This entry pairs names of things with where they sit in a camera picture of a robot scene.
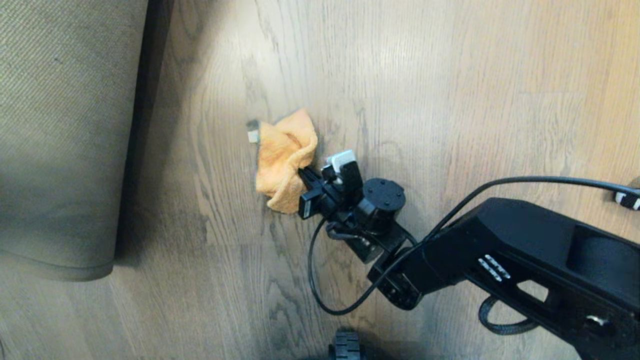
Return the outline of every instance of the orange microfiber towel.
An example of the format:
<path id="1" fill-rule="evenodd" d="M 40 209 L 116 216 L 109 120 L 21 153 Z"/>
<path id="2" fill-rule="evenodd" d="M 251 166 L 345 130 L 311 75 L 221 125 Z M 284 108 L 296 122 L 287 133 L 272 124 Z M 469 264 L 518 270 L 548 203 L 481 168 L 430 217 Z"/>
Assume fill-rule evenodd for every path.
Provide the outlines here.
<path id="1" fill-rule="evenodd" d="M 300 109 L 275 126 L 260 123 L 260 151 L 255 189 L 270 196 L 267 206 L 291 214 L 306 191 L 298 169 L 311 164 L 318 137 L 306 109 Z"/>

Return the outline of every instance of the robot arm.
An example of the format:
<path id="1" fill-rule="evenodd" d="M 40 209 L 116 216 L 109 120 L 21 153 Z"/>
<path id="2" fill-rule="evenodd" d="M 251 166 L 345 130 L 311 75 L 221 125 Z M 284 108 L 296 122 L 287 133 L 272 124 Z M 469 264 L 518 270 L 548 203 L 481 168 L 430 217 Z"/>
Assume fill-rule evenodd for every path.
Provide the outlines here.
<path id="1" fill-rule="evenodd" d="M 364 263 L 375 261 L 367 277 L 397 307 L 411 310 L 423 296 L 469 280 L 583 358 L 637 358 L 638 244 L 500 198 L 417 242 L 395 220 L 404 190 L 386 179 L 363 182 L 351 151 L 332 156 L 322 176 L 310 168 L 300 175 L 309 188 L 300 197 L 300 217 L 322 214 L 329 237 L 345 241 Z M 546 299 L 521 290 L 525 281 L 544 286 Z"/>

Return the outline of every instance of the black wheel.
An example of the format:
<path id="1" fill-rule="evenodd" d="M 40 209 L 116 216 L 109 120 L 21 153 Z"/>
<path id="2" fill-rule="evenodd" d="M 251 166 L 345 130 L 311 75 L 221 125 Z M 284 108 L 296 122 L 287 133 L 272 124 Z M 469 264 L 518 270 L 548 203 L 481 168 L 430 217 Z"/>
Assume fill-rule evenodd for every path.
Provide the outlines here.
<path id="1" fill-rule="evenodd" d="M 329 345 L 330 360 L 367 360 L 364 347 L 360 344 L 358 333 L 338 331 L 333 344 Z"/>

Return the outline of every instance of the hardwood floor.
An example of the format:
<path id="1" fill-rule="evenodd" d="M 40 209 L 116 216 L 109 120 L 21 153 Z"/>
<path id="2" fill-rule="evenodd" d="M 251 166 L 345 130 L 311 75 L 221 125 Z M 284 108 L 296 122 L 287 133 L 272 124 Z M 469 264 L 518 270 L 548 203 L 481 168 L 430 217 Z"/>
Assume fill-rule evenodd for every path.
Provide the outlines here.
<path id="1" fill-rule="evenodd" d="M 137 112 L 120 265 L 88 283 L 1 273 L 7 359 L 320 359 L 339 327 L 396 359 L 577 358 L 543 329 L 485 330 L 477 309 L 487 295 L 467 282 L 411 312 L 375 293 L 350 315 L 323 313 L 305 256 L 319 219 L 274 213 L 255 193 L 245 124 L 307 107 L 317 162 L 354 149 L 365 178 L 405 187 L 399 222 L 416 237 L 498 177 L 628 183 L 640 175 L 637 1 L 176 0 L 163 9 L 158 31 L 168 36 L 148 59 L 160 76 Z M 496 195 L 640 242 L 637 213 L 604 192 L 509 185 L 474 204 Z M 316 265 L 335 306 L 369 284 L 327 238 Z M 520 319 L 504 306 L 494 313 Z"/>

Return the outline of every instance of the fabric upholstery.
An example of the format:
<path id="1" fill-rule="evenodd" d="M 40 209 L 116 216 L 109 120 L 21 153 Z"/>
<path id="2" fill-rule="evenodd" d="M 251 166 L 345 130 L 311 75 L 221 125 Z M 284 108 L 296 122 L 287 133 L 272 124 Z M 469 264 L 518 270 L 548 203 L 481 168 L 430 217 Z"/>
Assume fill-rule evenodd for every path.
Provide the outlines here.
<path id="1" fill-rule="evenodd" d="M 111 272 L 146 5 L 3 3 L 0 265 Z"/>

